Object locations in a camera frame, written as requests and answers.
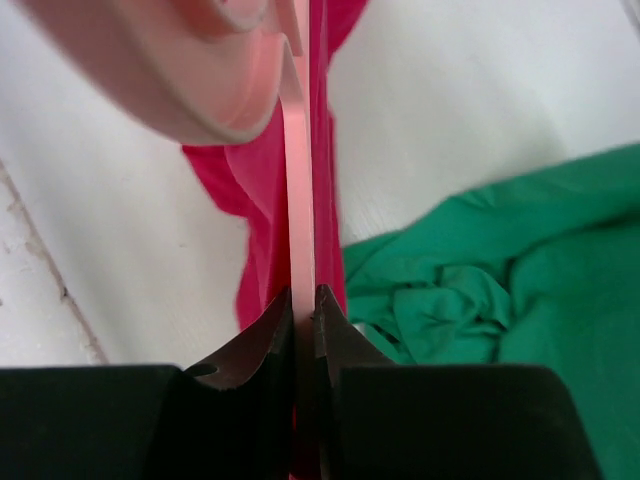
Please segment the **red t shirt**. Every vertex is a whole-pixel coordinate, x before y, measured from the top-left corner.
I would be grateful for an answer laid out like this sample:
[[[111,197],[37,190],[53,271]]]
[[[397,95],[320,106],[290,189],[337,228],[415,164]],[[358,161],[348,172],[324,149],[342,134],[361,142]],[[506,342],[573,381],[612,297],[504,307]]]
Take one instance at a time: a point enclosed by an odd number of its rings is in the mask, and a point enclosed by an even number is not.
[[[193,367],[202,380],[226,384],[213,440],[198,457],[218,479],[316,479],[316,427],[293,400],[294,348],[312,344],[318,285],[346,304],[327,77],[365,3],[188,1],[184,8],[199,34],[253,48],[235,112],[255,108],[268,84],[285,81],[275,58],[295,63],[305,93],[281,100],[247,144],[184,148],[216,205],[249,228],[239,334]]]

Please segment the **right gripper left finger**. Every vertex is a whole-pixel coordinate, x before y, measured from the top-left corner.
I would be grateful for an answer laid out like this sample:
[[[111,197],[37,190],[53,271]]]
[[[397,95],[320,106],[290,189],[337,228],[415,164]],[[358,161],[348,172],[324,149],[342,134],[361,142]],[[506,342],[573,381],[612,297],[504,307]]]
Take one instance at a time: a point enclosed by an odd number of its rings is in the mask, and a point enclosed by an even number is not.
[[[285,479],[293,407],[291,294],[189,368],[1,373],[5,479]]]

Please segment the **pink hanger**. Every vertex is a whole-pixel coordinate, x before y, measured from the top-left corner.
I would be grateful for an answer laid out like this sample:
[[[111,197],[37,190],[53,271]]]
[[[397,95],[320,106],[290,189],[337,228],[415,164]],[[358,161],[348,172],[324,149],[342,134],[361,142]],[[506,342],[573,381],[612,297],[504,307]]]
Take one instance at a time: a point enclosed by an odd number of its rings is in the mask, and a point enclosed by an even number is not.
[[[244,332],[174,371],[159,467],[285,479],[313,426],[314,215],[305,1],[27,1],[25,10],[117,105],[194,145],[240,145],[284,121],[290,284]]]

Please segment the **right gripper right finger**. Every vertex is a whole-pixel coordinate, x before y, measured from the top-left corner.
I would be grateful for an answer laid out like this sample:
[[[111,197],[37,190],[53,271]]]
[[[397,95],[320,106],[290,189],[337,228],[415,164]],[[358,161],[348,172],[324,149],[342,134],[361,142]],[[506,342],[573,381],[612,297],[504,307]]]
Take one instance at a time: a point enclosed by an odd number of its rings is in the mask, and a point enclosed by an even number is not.
[[[316,291],[320,468],[326,479],[598,479],[573,400],[531,365],[402,366]]]

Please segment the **green t shirt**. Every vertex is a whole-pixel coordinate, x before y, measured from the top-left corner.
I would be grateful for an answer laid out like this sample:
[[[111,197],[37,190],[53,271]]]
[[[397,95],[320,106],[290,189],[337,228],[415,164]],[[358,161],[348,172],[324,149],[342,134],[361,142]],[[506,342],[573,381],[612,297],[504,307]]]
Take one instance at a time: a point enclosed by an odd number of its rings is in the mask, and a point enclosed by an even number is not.
[[[452,196],[343,259],[349,321],[385,355],[549,367],[605,477],[638,477],[637,146]]]

